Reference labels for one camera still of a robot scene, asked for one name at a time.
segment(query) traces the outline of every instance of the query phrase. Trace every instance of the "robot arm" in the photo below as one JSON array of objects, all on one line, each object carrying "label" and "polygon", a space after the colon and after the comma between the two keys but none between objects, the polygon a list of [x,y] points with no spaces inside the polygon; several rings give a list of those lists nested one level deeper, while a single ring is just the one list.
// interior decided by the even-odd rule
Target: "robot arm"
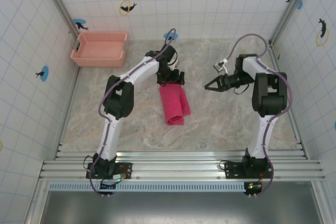
[{"label": "robot arm", "polygon": [[[133,110],[134,87],[138,86],[141,82],[155,73],[157,75],[157,83],[162,86],[167,83],[184,84],[184,72],[179,72],[177,69],[172,70],[170,67],[172,64],[169,64],[176,53],[175,49],[172,46],[168,46],[166,51],[156,58],[156,60],[148,62],[148,60],[155,57],[158,53],[159,51],[149,51],[139,64],[125,74],[119,77],[109,77],[105,93],[107,93],[117,81],[129,76],[125,81],[122,81],[114,90],[112,90],[103,103],[104,111],[111,123],[109,131],[107,132],[109,120],[105,119],[101,142],[97,152],[93,156],[93,161],[95,161],[98,158],[98,153],[103,149],[98,162],[94,167],[93,175],[95,178],[111,178],[114,171],[120,167],[120,164],[116,165],[117,144],[124,118],[129,116]],[[144,62],[148,63],[134,72],[134,70]]]},{"label": "robot arm", "polygon": [[[262,68],[257,63],[256,57],[257,55],[239,55],[234,74],[220,75],[204,87],[206,90],[224,92],[254,83],[252,107],[258,112],[259,118],[242,162],[225,163],[224,170],[227,178],[259,178],[260,173],[263,173],[265,178],[270,176],[268,161],[262,149],[263,135],[270,118],[279,114],[287,106],[286,84],[278,76]],[[214,68],[219,72],[225,68],[225,63],[221,61],[215,64]],[[276,118],[272,120],[267,131],[266,150],[268,150],[275,122]]]}]

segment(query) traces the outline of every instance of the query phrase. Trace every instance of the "pink towel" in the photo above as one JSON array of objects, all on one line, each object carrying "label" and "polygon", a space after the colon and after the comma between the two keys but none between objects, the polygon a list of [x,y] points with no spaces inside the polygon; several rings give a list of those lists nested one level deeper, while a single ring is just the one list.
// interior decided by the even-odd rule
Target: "pink towel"
[{"label": "pink towel", "polygon": [[160,95],[166,124],[183,125],[183,116],[190,115],[191,111],[182,86],[179,84],[160,86]]}]

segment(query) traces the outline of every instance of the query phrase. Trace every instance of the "plastic basket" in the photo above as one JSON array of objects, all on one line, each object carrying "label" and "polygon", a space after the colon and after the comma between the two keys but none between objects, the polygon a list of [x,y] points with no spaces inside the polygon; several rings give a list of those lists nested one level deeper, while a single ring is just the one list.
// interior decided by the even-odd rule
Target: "plastic basket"
[{"label": "plastic basket", "polygon": [[80,33],[71,59],[80,67],[122,67],[127,33],[90,31]]}]

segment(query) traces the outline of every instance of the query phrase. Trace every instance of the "marble floor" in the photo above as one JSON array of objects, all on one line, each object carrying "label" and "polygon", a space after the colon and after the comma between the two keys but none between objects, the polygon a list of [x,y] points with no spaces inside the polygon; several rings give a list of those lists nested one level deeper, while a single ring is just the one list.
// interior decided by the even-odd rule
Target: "marble floor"
[{"label": "marble floor", "polygon": [[[232,90],[214,92],[204,85],[218,73],[213,64],[226,58],[236,40],[193,39],[172,43],[178,52],[177,68],[185,71],[185,92],[192,114],[183,126],[165,124],[156,75],[135,88],[134,109],[121,131],[119,151],[227,151],[244,150],[250,141],[257,113],[251,106],[253,86],[236,95]],[[109,76],[119,76],[135,66],[149,50],[160,50],[163,41],[130,41],[122,68],[83,68],[71,110],[62,149],[95,151],[100,143],[104,119],[97,112]],[[233,73],[239,54],[259,54],[262,43],[245,38],[227,64]],[[263,62],[272,66],[269,54]],[[270,149],[292,149],[295,137],[287,115],[273,130]]]}]

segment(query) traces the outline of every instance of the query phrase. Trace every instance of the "vent grille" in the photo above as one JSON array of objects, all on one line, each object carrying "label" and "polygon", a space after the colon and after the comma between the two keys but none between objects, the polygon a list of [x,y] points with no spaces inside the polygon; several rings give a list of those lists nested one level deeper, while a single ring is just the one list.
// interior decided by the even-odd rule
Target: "vent grille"
[{"label": "vent grille", "polygon": [[[99,182],[93,183],[98,189]],[[50,191],[92,191],[89,182],[52,182]],[[244,182],[123,182],[114,190],[100,191],[143,191],[143,192],[227,192],[245,191]]]}]

